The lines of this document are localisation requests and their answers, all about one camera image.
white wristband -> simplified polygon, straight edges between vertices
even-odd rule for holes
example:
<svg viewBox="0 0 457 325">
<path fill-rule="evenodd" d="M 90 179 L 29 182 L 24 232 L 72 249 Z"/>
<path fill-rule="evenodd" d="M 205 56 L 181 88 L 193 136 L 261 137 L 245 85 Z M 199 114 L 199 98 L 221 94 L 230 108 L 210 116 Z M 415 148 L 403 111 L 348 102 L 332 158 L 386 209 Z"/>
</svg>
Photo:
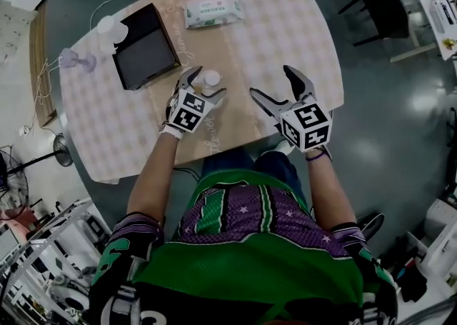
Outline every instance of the white wristband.
<svg viewBox="0 0 457 325">
<path fill-rule="evenodd" d="M 163 129 L 159 133 L 170 134 L 172 136 L 175 136 L 178 140 L 181 140 L 183 138 L 183 133 L 181 131 L 179 131 L 176 128 L 173 128 L 172 126 L 169 126 L 168 124 L 164 124 Z"/>
</svg>

blue jeans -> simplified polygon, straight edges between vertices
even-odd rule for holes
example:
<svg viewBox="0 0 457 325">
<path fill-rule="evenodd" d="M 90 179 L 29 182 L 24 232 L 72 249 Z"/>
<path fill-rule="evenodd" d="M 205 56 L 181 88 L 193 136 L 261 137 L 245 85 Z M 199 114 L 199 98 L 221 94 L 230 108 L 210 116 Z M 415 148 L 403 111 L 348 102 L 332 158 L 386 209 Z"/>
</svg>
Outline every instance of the blue jeans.
<svg viewBox="0 0 457 325">
<path fill-rule="evenodd" d="M 282 152 L 269 151 L 254 162 L 243 147 L 237 147 L 206 157 L 203 162 L 201 176 L 224 169 L 248 169 L 268 174 L 289 185 L 295 194 L 299 195 L 303 201 L 306 201 L 301 190 L 297 170 Z"/>
</svg>

purple glass object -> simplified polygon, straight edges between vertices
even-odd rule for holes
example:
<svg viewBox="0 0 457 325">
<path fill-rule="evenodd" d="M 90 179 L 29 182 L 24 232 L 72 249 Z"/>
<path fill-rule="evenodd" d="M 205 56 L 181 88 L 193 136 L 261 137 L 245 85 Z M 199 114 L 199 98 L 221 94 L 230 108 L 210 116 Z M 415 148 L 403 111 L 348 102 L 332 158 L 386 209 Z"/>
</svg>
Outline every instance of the purple glass object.
<svg viewBox="0 0 457 325">
<path fill-rule="evenodd" d="M 78 60 L 78 63 L 83 65 L 85 72 L 89 73 L 95 69 L 95 66 L 97 65 L 97 59 L 92 53 L 87 52 L 86 58 Z"/>
<path fill-rule="evenodd" d="M 77 64 L 82 65 L 84 71 L 89 73 L 95 69 L 95 66 L 97 65 L 97 59 L 90 52 L 86 54 L 85 59 L 80 59 L 78 54 L 70 50 L 70 48 L 63 49 L 60 53 L 59 66 L 62 69 L 68 69 L 70 67 L 75 67 Z"/>
<path fill-rule="evenodd" d="M 78 63 L 78 54 L 70 50 L 70 48 L 64 48 L 60 53 L 59 66 L 62 69 L 68 69 L 75 67 Z"/>
</svg>

electric fan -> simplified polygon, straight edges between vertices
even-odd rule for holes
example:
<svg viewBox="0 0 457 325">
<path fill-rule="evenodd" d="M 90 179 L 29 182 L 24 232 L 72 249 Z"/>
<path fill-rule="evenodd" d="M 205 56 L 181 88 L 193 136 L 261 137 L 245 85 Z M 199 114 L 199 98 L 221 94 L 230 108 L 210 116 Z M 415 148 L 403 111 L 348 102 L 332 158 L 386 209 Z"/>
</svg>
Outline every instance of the electric fan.
<svg viewBox="0 0 457 325">
<path fill-rule="evenodd" d="M 57 162 L 64 167 L 73 163 L 63 134 L 56 135 L 53 142 L 53 150 L 50 154 L 32 159 L 25 164 L 20 164 L 11 154 L 0 150 L 0 215 L 9 211 L 7 219 L 15 219 L 22 214 L 27 206 L 29 202 L 29 185 L 24 173 L 26 167 L 51 157 L 55 157 Z"/>
<path fill-rule="evenodd" d="M 14 157 L 0 150 L 0 211 L 26 206 L 29 200 L 26 174 L 19 166 Z"/>
</svg>

chair leg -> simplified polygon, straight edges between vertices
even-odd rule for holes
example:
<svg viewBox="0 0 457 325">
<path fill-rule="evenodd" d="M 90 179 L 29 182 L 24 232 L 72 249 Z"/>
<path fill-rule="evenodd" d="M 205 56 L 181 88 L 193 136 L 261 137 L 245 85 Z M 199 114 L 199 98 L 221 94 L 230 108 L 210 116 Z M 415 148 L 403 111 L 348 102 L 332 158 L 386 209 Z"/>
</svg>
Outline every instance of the chair leg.
<svg viewBox="0 0 457 325">
<path fill-rule="evenodd" d="M 354 4 L 357 4 L 360 0 L 353 0 L 351 1 L 349 4 L 347 4 L 345 7 L 342 8 L 342 10 L 340 10 L 338 12 L 338 14 L 342 14 L 343 12 L 345 12 L 347 9 L 349 9 L 351 6 L 353 6 Z"/>
<path fill-rule="evenodd" d="M 370 38 L 364 39 L 363 41 L 359 41 L 353 44 L 354 47 L 361 46 L 362 44 L 370 43 L 372 41 L 378 41 L 380 39 L 383 39 L 382 36 L 372 36 Z"/>
</svg>

